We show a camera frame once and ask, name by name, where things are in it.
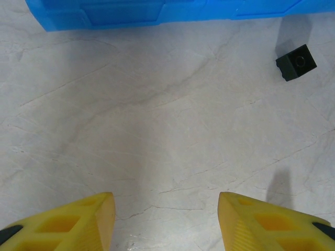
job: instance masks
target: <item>blue bin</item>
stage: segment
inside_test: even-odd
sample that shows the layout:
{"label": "blue bin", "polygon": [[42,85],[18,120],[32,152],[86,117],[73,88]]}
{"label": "blue bin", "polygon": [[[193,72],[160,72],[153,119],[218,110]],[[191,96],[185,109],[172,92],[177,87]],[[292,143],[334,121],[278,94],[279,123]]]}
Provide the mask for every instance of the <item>blue bin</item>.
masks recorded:
{"label": "blue bin", "polygon": [[46,31],[335,11],[335,0],[26,0]]}

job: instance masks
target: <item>black cube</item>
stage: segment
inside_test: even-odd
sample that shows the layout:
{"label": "black cube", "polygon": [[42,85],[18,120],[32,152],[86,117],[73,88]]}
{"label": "black cube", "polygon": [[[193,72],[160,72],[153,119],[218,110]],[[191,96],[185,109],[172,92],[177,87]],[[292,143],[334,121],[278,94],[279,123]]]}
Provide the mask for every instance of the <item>black cube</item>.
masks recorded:
{"label": "black cube", "polygon": [[286,81],[298,78],[317,67],[305,44],[278,58],[276,64]]}

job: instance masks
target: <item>black rubber pad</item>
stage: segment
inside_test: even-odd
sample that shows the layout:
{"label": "black rubber pad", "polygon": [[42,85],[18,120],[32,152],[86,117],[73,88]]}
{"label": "black rubber pad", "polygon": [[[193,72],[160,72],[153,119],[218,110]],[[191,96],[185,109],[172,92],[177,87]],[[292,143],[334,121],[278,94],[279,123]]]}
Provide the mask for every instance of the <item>black rubber pad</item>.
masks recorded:
{"label": "black rubber pad", "polygon": [[335,228],[331,226],[324,225],[319,222],[313,222],[313,225],[316,226],[324,234],[327,234],[330,238],[335,241]]}
{"label": "black rubber pad", "polygon": [[14,234],[19,232],[22,228],[23,226],[21,225],[15,225],[0,230],[0,246],[9,240]]}

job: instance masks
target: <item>white marble countertop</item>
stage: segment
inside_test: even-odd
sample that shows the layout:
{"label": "white marble countertop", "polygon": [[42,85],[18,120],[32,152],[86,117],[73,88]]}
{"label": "white marble countertop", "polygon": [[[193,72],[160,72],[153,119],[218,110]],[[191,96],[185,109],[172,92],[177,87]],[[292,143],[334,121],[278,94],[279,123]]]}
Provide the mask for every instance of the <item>white marble countertop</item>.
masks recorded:
{"label": "white marble countertop", "polygon": [[[0,227],[102,191],[113,251],[224,250],[228,190],[335,224],[334,14],[45,33],[2,0],[0,20]],[[318,65],[291,82],[286,31]]]}

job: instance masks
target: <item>marble surface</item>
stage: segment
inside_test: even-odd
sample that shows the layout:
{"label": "marble surface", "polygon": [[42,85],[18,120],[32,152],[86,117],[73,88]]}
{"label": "marble surface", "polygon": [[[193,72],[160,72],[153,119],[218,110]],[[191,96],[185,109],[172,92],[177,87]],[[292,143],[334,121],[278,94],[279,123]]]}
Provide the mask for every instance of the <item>marble surface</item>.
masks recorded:
{"label": "marble surface", "polygon": [[114,251],[224,250],[221,191],[335,224],[335,15],[304,18],[45,33],[2,0],[0,227],[102,191]]}

